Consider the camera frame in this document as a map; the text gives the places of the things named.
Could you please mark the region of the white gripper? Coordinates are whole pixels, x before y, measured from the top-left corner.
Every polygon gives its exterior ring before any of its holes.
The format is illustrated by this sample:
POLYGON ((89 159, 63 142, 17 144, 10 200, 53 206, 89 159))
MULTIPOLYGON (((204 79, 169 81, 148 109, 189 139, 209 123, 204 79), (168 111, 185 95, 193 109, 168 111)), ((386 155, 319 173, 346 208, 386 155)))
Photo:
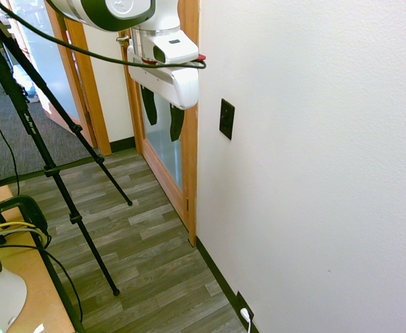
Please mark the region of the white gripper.
POLYGON ((170 138, 172 142, 177 141, 183 128, 184 110, 198 103, 198 70, 182 67, 128 68, 131 78, 141 85, 144 109, 152 126, 158 121, 155 94, 171 103, 170 138))

